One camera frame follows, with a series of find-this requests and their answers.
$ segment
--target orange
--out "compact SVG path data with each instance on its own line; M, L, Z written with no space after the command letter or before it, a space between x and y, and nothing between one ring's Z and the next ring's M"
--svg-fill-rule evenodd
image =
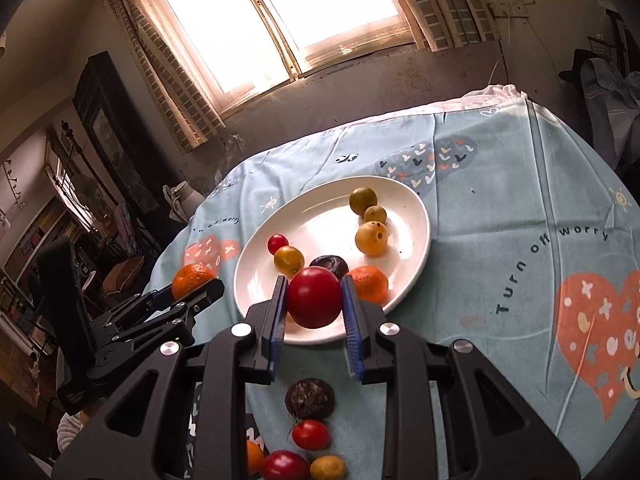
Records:
M389 280L373 265L356 267L347 272L353 278L358 298L385 306L389 294Z
M249 476L260 471L260 464L264 460L264 453L255 442L246 441L246 468Z
M181 300L200 285L215 277L213 271L203 264L185 265L175 273L171 283L171 293L174 295L174 300Z

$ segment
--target checkered curtain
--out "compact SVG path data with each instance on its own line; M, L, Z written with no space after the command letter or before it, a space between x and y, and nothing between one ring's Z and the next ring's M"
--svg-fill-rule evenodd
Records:
M140 0L102 0L127 37L146 88L181 152L220 133L225 125L175 58Z
M498 40L494 19L482 0L400 0L410 10L409 26L418 47L433 51Z

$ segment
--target white plate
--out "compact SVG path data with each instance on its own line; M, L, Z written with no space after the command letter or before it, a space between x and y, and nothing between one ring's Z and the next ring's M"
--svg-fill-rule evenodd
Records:
M369 258L355 243L358 216L349 208L349 195L359 187L370 187L385 208L389 247L385 256ZM389 278L388 303L391 311L409 292L427 260L431 244L431 224L427 209L412 189L381 176L352 176L322 184L287 202L269 217L245 245L234 276L236 306L246 316L254 303L268 300L278 271L267 241L283 234L305 257L305 265L324 254L343 258L350 269L375 265ZM285 343L313 345L344 337L342 314L331 325L314 330L287 323Z

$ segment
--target electrical socket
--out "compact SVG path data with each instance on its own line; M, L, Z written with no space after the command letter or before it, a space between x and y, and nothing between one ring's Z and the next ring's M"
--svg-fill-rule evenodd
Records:
M494 18L528 18L529 11L524 0L498 0L489 4Z

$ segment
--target small red tomato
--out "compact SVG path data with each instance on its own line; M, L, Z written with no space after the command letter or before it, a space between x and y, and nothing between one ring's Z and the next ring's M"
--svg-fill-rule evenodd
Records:
M291 437L296 446L307 451L318 451L331 443L329 430L317 420L302 420L297 423L291 432Z
M306 480L309 474L309 464L292 451L274 451L260 464L264 480Z
M334 322L342 310L342 289L334 273L324 267L300 270L287 287L287 312L304 328L321 328Z
M275 254L279 248L285 245L289 245L289 240L285 235L273 235L267 242L267 249L271 254Z

